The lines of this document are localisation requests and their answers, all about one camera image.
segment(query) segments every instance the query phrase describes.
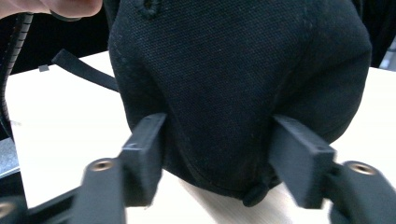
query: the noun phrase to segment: black fabric object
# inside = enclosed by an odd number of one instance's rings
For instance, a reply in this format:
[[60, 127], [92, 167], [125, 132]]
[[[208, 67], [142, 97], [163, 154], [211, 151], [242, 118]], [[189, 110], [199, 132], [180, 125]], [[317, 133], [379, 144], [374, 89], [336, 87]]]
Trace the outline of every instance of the black fabric object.
[[396, 36], [396, 1], [361, 0], [362, 20], [373, 45], [372, 67], [378, 67]]
[[113, 26], [114, 19], [117, 16], [119, 10], [120, 0], [104, 0], [103, 6], [106, 12], [108, 28], [111, 29]]
[[364, 0], [351, 0], [353, 5], [355, 5], [356, 10], [358, 11], [359, 17], [361, 18], [363, 15], [363, 1]]
[[174, 175], [254, 205], [277, 184], [272, 115], [328, 142], [355, 115], [371, 45], [352, 2], [163, 0], [148, 17], [151, 6], [120, 1], [109, 53], [131, 130], [168, 114]]

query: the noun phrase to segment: white table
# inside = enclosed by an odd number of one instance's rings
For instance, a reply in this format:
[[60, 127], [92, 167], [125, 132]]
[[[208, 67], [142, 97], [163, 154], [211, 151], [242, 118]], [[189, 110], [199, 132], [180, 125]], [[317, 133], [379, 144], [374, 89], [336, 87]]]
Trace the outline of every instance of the white table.
[[[107, 52], [84, 62], [112, 74]], [[77, 187], [84, 167], [116, 157], [130, 135], [120, 96], [56, 65], [8, 80], [7, 104], [29, 207]], [[361, 108], [335, 143], [338, 161], [366, 162], [396, 186], [396, 74], [371, 69]], [[163, 172], [154, 203], [128, 208], [132, 223], [329, 223], [323, 210], [298, 208], [286, 188], [253, 208], [193, 187]]]

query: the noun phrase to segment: black cable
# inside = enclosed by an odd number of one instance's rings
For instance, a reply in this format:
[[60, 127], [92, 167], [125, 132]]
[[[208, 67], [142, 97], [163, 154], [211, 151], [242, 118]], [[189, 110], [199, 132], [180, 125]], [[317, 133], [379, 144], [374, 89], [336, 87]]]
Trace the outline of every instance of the black cable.
[[18, 55], [21, 52], [23, 42], [27, 36], [30, 24], [33, 20], [33, 13], [25, 12], [18, 15], [14, 31], [10, 37], [7, 50], [3, 59], [0, 61], [0, 83], [1, 83], [1, 106], [0, 106], [0, 121], [6, 131], [7, 135], [13, 139], [11, 123], [9, 120], [7, 102], [6, 102], [6, 86], [9, 75], [12, 72]]

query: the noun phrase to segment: finger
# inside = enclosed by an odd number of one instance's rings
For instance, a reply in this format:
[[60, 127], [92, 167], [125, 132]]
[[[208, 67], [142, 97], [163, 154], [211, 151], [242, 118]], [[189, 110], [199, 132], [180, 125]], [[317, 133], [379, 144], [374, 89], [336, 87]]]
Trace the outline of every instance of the finger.
[[102, 0], [40, 0], [40, 2], [66, 18], [93, 16], [102, 7]]
[[40, 13], [40, 12], [50, 13], [49, 9], [39, 0], [33, 0], [33, 1], [8, 0], [8, 1], [3, 1], [1, 7], [5, 7], [7, 10], [10, 10], [9, 14], [26, 12], [26, 11], [34, 12], [34, 13]]

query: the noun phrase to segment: black strap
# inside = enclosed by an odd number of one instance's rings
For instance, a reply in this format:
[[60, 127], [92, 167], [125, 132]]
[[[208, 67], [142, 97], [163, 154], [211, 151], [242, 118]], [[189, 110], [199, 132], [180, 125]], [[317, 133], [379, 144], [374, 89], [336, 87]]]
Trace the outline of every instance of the black strap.
[[108, 88], [109, 90], [119, 91], [114, 77], [90, 67], [65, 49], [59, 51], [52, 59], [52, 62], [78, 77]]

